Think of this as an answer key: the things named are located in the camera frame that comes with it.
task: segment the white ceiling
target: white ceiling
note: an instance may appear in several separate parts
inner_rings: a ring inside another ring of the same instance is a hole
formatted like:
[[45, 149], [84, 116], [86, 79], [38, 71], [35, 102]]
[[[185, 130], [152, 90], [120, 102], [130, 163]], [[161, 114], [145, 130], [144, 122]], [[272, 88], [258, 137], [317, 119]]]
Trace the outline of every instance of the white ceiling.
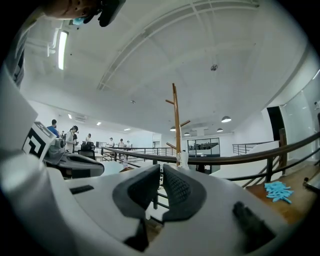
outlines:
[[53, 112], [57, 114], [57, 116], [59, 116], [59, 120], [70, 121], [68, 116], [68, 114], [70, 114], [72, 118], [72, 122], [74, 122], [75, 125], [81, 124], [88, 127], [95, 127], [96, 129], [113, 131], [113, 132], [123, 133], [123, 134], [130, 134], [133, 132], [141, 131], [141, 129], [134, 128], [132, 126], [122, 125], [122, 124], [110, 122], [107, 120], [96, 119], [92, 116], [83, 115], [78, 112], [73, 112], [73, 111], [61, 109], [54, 106], [49, 106], [49, 107]]
[[[63, 71], [53, 39], [61, 30], [69, 32]], [[205, 135], [229, 133], [267, 106], [307, 45], [291, 18], [263, 0], [127, 0], [107, 28], [97, 19], [82, 26], [42, 19], [29, 42], [26, 97], [169, 133], [174, 109], [165, 99], [175, 83], [180, 122], [191, 120], [183, 132], [206, 127]], [[48, 42], [49, 57], [41, 47]], [[226, 115], [232, 121], [221, 123]]]

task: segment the blue gloves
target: blue gloves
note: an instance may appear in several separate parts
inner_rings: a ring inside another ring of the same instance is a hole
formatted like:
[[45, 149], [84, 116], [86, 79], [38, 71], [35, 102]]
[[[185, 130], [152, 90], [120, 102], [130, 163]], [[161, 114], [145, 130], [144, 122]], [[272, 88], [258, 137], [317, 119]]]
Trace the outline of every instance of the blue gloves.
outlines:
[[281, 199], [291, 204], [291, 201], [288, 199], [293, 193], [292, 190], [289, 190], [291, 188], [290, 186], [286, 187], [286, 184], [281, 181], [275, 181], [273, 183], [265, 183], [264, 188], [269, 193], [266, 197], [273, 198], [272, 202]]

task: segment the office chair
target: office chair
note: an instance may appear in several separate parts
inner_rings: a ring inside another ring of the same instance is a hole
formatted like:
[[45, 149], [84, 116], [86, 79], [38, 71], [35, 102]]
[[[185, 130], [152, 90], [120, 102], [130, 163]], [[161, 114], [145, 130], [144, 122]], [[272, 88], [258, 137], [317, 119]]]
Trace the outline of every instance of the office chair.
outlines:
[[78, 150], [78, 154], [93, 160], [96, 160], [96, 155], [94, 150]]

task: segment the window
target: window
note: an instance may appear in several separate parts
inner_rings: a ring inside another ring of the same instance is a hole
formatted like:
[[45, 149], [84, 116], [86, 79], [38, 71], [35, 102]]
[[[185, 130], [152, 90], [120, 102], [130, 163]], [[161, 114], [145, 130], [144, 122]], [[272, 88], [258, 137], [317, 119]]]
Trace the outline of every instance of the window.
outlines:
[[219, 138], [188, 140], [188, 152], [195, 157], [220, 157]]

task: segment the glass wall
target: glass wall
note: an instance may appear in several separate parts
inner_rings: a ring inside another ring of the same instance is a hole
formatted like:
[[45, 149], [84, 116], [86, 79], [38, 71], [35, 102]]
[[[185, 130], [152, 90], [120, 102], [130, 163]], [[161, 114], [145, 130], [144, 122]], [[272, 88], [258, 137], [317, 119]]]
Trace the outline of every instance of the glass wall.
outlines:
[[[205, 138], [188, 140], [188, 152], [190, 157], [220, 157], [219, 138]], [[191, 170], [197, 170], [199, 166], [189, 165]], [[205, 173], [210, 174], [220, 170], [220, 165], [205, 165]]]
[[[312, 79], [294, 98], [280, 107], [287, 143], [301, 141], [319, 131], [320, 74]], [[319, 140], [290, 152], [288, 159], [301, 159], [320, 147]], [[319, 159], [319, 154], [309, 160]]]
[[207, 156], [217, 155], [220, 156], [220, 142], [219, 138], [204, 138], [196, 140], [188, 140], [189, 155]]

